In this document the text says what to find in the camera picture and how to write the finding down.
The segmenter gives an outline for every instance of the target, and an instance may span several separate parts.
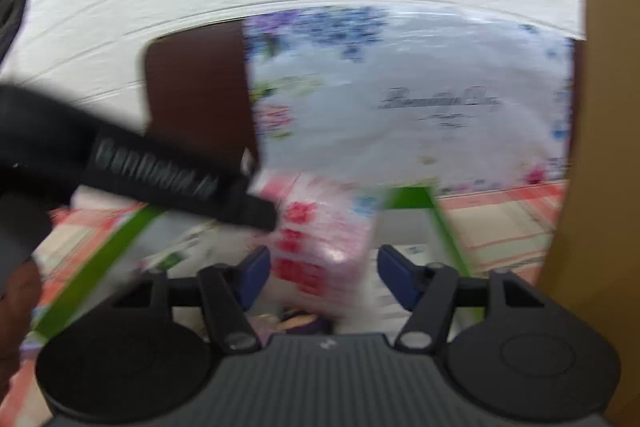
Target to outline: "plastic package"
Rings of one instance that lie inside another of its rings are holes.
[[[309,312],[345,315],[367,267],[383,192],[269,171],[257,176],[253,190],[280,213],[278,228],[257,238],[271,250],[265,295]]]
[[[325,6],[244,21],[263,166],[441,194],[562,178],[572,41],[458,8]]]

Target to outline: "plaid tablecloth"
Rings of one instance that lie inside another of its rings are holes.
[[[445,197],[440,204],[467,255],[471,270],[482,274],[508,267],[534,282],[564,196],[564,182],[507,191]],[[56,228],[37,258],[44,274],[40,305],[47,306],[79,266],[110,237],[135,207],[120,210],[61,211]],[[34,381],[33,360],[26,359],[0,407],[0,427],[38,427],[49,410]]]

